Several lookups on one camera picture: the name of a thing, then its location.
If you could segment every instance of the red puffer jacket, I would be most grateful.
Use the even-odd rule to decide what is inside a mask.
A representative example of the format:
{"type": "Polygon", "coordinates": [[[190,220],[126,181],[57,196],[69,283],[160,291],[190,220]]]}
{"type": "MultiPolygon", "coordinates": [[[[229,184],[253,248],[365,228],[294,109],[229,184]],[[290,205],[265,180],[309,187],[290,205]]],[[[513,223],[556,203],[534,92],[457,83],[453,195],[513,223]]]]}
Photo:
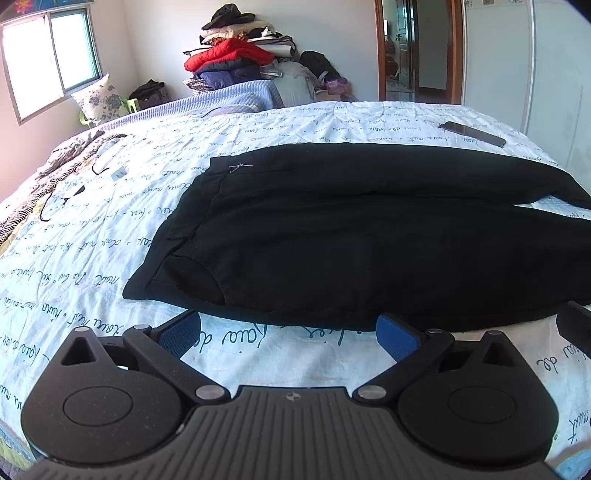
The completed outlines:
{"type": "Polygon", "coordinates": [[[267,65],[275,59],[275,56],[247,41],[228,38],[209,50],[193,55],[185,62],[185,70],[196,72],[210,63],[240,58],[254,60],[259,65],[267,65]]]}

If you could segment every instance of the black pants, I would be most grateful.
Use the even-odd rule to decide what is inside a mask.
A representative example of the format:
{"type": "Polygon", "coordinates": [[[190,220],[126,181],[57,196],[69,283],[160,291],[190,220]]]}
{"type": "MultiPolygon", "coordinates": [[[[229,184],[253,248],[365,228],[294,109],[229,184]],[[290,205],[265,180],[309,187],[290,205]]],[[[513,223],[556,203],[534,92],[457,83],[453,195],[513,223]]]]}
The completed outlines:
{"type": "Polygon", "coordinates": [[[481,329],[591,303],[591,207],[565,172],[471,150],[301,144],[213,158],[162,224],[128,299],[238,320],[481,329]]]}

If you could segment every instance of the blue blanket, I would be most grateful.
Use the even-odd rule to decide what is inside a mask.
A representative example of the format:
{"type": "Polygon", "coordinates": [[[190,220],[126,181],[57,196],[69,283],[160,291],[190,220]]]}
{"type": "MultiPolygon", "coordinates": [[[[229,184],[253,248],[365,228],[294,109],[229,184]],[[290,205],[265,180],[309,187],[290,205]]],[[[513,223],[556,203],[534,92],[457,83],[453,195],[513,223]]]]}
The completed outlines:
{"type": "Polygon", "coordinates": [[[112,130],[132,122],[183,113],[201,113],[202,118],[208,118],[226,113],[258,113],[283,106],[279,91],[272,81],[253,80],[127,115],[101,125],[100,129],[112,130]]]}

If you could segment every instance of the smartphone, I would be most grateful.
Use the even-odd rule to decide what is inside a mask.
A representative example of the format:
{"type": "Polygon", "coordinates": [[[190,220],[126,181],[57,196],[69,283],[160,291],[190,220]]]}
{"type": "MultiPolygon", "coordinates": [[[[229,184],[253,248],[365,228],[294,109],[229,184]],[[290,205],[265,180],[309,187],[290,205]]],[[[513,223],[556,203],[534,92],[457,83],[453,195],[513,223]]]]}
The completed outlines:
{"type": "Polygon", "coordinates": [[[476,128],[467,127],[466,125],[457,124],[455,122],[445,122],[443,125],[439,125],[439,128],[454,132],[456,134],[464,135],[465,137],[476,138],[477,140],[496,145],[497,147],[503,148],[507,143],[507,140],[501,137],[495,137],[494,135],[488,134],[476,128]]]}

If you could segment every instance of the round metal screw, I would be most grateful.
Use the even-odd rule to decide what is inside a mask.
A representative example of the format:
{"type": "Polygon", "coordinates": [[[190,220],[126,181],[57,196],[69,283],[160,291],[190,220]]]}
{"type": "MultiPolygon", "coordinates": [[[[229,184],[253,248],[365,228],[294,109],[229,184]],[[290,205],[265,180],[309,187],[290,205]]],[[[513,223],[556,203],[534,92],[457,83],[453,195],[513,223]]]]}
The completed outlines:
{"type": "Polygon", "coordinates": [[[195,391],[201,400],[218,400],[226,394],[226,391],[219,385],[204,385],[195,391]]]}
{"type": "Polygon", "coordinates": [[[387,393],[386,389],[379,385],[365,385],[357,391],[357,394],[364,400],[380,400],[387,393]]]}

